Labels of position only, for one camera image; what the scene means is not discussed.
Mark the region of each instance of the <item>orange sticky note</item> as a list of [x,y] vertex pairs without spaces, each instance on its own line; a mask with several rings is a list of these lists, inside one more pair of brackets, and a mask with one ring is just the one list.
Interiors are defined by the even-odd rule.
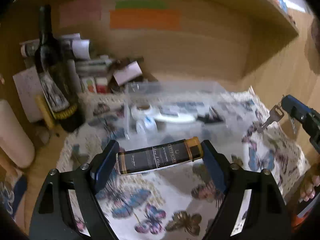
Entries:
[[60,28],[101,19],[101,0],[74,0],[59,6]]
[[110,29],[180,29],[180,12],[172,9],[110,10]]

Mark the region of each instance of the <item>dark glass bottle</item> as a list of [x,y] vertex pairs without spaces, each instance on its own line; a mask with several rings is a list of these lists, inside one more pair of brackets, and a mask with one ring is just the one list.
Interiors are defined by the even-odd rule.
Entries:
[[40,7],[39,47],[35,64],[44,96],[51,113],[67,132],[73,132],[82,123],[78,98],[70,88],[68,67],[64,64],[59,42],[52,35],[51,7]]

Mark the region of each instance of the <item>white cylinder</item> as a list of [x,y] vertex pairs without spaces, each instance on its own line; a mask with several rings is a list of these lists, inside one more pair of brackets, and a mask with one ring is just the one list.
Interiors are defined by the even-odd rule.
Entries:
[[0,100],[0,147],[20,168],[30,166],[35,157],[33,143],[6,100]]

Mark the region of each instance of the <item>screw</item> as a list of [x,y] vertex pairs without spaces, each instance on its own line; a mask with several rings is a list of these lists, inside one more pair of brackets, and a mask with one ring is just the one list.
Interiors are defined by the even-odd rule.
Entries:
[[236,163],[232,163],[231,165],[230,165],[230,167],[231,167],[231,169],[233,169],[233,170],[239,170],[239,165],[238,164],[236,164]]
[[80,166],[80,169],[84,171],[84,170],[86,170],[88,167],[89,167],[89,164],[88,164],[88,163],[84,163],[84,164],[82,164],[82,165]]
[[56,174],[56,173],[57,173],[57,169],[52,169],[52,170],[49,171],[49,174],[50,174],[50,175],[54,175],[54,174]]
[[262,171],[266,175],[270,175],[271,174],[270,170],[268,170],[268,169],[263,169]]

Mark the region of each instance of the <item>finger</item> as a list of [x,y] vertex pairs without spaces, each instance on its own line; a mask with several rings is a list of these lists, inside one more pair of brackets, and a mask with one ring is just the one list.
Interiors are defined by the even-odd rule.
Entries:
[[315,197],[315,190],[313,189],[312,192],[310,193],[310,195],[308,196],[309,198],[314,198]]
[[300,197],[301,198],[305,198],[306,196],[307,196],[307,194],[306,194],[306,192],[304,190],[304,187],[301,187],[301,189],[300,189]]
[[315,185],[316,187],[318,187],[320,185],[320,176],[312,176],[312,183],[313,185]]
[[310,193],[313,190],[313,184],[311,182],[306,182],[304,187],[305,187],[307,195],[310,195]]

